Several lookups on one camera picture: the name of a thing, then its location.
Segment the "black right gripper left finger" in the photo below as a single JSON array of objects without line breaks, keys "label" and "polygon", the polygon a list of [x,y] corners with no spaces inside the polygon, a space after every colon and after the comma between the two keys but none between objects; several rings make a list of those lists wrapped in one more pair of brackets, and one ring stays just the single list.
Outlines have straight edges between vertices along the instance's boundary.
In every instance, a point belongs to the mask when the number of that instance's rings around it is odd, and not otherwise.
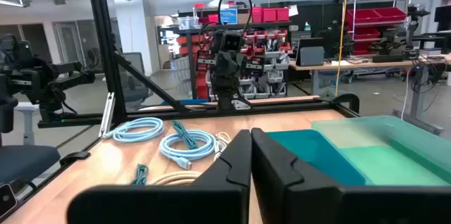
[{"label": "black right gripper left finger", "polygon": [[190,185],[101,185],[79,193],[68,223],[247,223],[252,137],[239,131]]}]

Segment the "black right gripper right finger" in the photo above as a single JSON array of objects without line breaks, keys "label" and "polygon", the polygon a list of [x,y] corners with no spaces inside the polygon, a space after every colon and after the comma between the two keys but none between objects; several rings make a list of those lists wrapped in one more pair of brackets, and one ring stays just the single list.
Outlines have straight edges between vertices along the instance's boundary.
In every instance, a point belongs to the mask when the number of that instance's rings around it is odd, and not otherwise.
[{"label": "black right gripper right finger", "polygon": [[449,223],[450,187],[377,186],[315,130],[251,131],[264,223]]}]

